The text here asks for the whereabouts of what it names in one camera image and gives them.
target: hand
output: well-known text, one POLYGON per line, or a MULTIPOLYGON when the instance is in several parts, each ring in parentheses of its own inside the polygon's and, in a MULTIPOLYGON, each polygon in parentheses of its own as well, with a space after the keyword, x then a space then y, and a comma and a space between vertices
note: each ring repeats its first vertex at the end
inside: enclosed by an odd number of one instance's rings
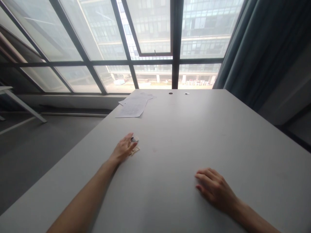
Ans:
POLYGON ((243 205, 242 201, 237 198, 225 179, 216 170, 211 168, 200 169, 195 177, 202 183, 202 185, 196 185, 196 188, 205 199, 220 211, 232 216, 243 205))
POLYGON ((130 155, 131 151, 137 145, 137 142, 134 142, 133 144, 130 145, 130 147, 128 147, 128 144, 131 141, 132 136, 133 133, 129 133, 119 141, 113 153, 111 154, 109 160, 115 161, 119 164, 122 163, 130 155))

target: stack of papers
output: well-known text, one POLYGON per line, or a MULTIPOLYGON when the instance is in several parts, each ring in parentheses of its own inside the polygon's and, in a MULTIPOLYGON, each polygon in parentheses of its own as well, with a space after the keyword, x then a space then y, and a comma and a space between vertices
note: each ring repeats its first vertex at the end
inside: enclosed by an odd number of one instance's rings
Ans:
POLYGON ((120 101, 119 104, 123 108, 116 117, 139 117, 144 112, 147 102, 153 98, 156 96, 142 92, 120 101))

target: small object in hand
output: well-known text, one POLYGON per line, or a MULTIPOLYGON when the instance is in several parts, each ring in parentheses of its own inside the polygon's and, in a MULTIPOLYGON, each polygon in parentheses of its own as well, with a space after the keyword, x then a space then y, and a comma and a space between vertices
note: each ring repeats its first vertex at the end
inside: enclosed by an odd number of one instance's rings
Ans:
POLYGON ((132 141, 132 142, 138 142, 138 141, 139 141, 139 138, 138 138, 137 136, 132 137, 131 141, 132 141))
MULTIPOLYGON (((131 140, 129 141, 128 147, 131 146, 132 142, 138 142, 139 138, 137 136, 132 137, 131 140)), ((130 156, 133 156, 137 151, 139 151, 140 148, 138 146, 135 146, 135 148, 131 151, 130 156)))
POLYGON ((130 156, 133 156, 139 150, 140 148, 138 146, 135 146, 135 148, 131 151, 130 156))

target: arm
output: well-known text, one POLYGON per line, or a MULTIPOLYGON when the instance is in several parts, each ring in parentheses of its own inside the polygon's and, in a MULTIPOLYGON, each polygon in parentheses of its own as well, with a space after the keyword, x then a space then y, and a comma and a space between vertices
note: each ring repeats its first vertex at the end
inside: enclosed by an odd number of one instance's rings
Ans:
POLYGON ((133 143, 128 148, 133 133, 123 138, 114 149, 110 158, 100 167, 97 173, 74 197, 61 215, 47 231, 53 232, 86 232, 97 208, 99 207, 111 175, 137 145, 133 143))
POLYGON ((201 194, 216 208, 229 215, 248 232, 279 233, 251 207, 233 193, 225 179, 214 169, 198 170, 195 177, 202 185, 196 185, 201 194))

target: window frame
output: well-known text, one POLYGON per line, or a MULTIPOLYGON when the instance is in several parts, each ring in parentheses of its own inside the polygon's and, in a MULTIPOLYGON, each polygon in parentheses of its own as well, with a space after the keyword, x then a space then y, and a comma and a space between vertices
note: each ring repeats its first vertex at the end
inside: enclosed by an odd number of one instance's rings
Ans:
POLYGON ((47 94, 66 94, 66 95, 108 95, 108 94, 129 94, 129 93, 108 93, 105 86, 103 85, 100 77, 95 70, 94 66, 105 66, 105 65, 128 65, 130 68, 131 76, 133 79, 133 83, 135 89, 139 89, 136 73, 134 69, 134 65, 165 65, 170 64, 172 65, 172 89, 178 89, 178 81, 179 81, 179 66, 182 64, 215 64, 220 63, 222 64, 224 58, 189 58, 189 59, 180 59, 180 50, 181 50, 181 32, 182 32, 182 23, 183 23, 183 8, 184 8, 184 0, 170 0, 170 24, 171 24, 171 52, 170 53, 141 53, 139 43, 136 37, 136 33, 134 30, 134 26, 130 17, 129 9, 127 6, 126 0, 121 0, 125 14, 127 16, 130 29, 133 34, 133 38, 136 44, 137 52, 140 57, 152 57, 152 56, 172 56, 172 59, 166 60, 132 60, 131 54, 129 50, 129 46, 127 44, 125 30, 123 29, 121 15, 119 12, 119 7, 117 0, 110 0, 113 11, 116 17, 117 26, 119 29, 119 33, 121 35, 122 45, 126 54, 126 60, 100 60, 100 61, 91 61, 88 57, 86 50, 84 49, 81 41, 79 40, 72 24, 70 23, 69 18, 67 17, 65 10, 63 9, 59 0, 49 0, 50 4, 52 5, 53 9, 55 10, 57 16, 59 17, 61 23, 63 24, 65 30, 67 31, 70 39, 72 40, 73 44, 75 45, 77 51, 79 52, 82 61, 49 61, 48 58, 44 55, 42 50, 37 46, 31 36, 26 32, 26 30, 22 27, 22 25, 18 22, 18 20, 14 17, 14 15, 10 12, 7 6, 0 1, 0 6, 5 11, 5 13, 10 17, 10 19, 14 22, 17 28, 23 33, 26 39, 32 44, 35 48, 35 53, 38 53, 39 56, 44 60, 44 62, 30 62, 30 63, 21 63, 12 61, 10 58, 4 55, 4 58, 8 60, 7 63, 0 63, 0 68, 5 67, 13 67, 16 68, 25 78, 31 81, 31 83, 38 89, 40 94, 45 94, 46 92, 30 77, 28 76, 21 68, 23 67, 50 67, 61 82, 69 89, 70 93, 47 93, 47 94), (56 67, 59 66, 86 66, 91 73, 92 77, 94 78, 96 84, 98 85, 101 93, 75 93, 71 88, 70 84, 61 76, 61 74, 57 71, 56 67))

